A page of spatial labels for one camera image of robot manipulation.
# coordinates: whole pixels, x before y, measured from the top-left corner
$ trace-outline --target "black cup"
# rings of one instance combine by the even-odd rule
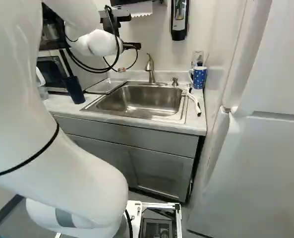
[[[64,79],[64,84],[75,104],[82,104],[85,102],[84,93],[77,76],[71,76]]]

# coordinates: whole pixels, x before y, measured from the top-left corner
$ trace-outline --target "soap pump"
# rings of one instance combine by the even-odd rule
[[[183,41],[187,36],[190,0],[172,0],[171,35],[174,41]]]

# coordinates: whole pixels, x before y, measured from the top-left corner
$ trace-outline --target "floor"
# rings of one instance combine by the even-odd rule
[[[162,202],[142,194],[129,192],[129,200],[138,200],[142,202]],[[182,217],[188,216],[186,207],[182,207]],[[183,238],[200,238],[186,230],[186,219],[182,220]],[[0,238],[54,238],[55,233],[45,230],[36,225],[28,216],[25,208],[25,200],[20,202],[17,207],[0,225]]]

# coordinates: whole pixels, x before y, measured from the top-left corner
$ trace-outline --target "paper towel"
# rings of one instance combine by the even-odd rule
[[[152,14],[152,1],[143,1],[132,4],[121,5],[121,9],[128,10],[132,17],[149,16]]]

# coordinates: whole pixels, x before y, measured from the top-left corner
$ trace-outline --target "microwave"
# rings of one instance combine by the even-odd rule
[[[83,63],[98,68],[106,67],[101,57],[81,55],[75,49],[71,49],[73,54]],[[37,67],[46,81],[46,88],[50,92],[67,93],[64,79],[70,77],[68,68],[78,77],[82,90],[85,90],[102,80],[108,78],[107,73],[94,74],[78,67],[68,56],[65,49],[39,51]]]

